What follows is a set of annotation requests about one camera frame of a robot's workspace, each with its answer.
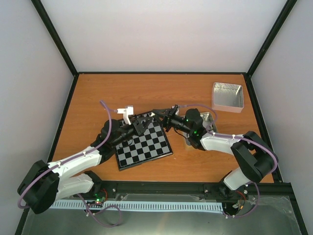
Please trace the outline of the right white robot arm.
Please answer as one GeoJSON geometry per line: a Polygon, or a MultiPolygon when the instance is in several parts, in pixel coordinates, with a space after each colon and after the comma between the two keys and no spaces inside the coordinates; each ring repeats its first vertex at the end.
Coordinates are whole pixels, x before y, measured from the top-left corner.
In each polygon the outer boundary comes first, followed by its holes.
{"type": "Polygon", "coordinates": [[[186,134],[188,141],[202,151],[218,151],[235,157],[238,168],[228,173],[218,186],[222,198],[229,199],[234,191],[249,183],[258,183],[278,166],[278,158],[258,134],[249,131],[243,135],[227,135],[213,131],[213,124],[203,124],[198,109],[189,109],[178,115],[178,106],[154,109],[152,116],[169,131],[171,128],[186,134]]]}

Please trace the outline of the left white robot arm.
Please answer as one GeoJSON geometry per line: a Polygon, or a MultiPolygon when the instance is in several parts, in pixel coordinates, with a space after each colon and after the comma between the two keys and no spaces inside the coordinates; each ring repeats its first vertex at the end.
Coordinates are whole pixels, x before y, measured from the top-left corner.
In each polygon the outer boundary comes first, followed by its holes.
{"type": "Polygon", "coordinates": [[[75,194],[98,196],[102,191],[101,180],[89,168],[110,159],[122,142],[142,135],[152,120],[152,116],[133,116],[131,123],[123,126],[115,119],[106,121],[95,142],[83,151],[47,164],[42,160],[35,162],[18,187],[18,194],[35,214],[75,194]]]}

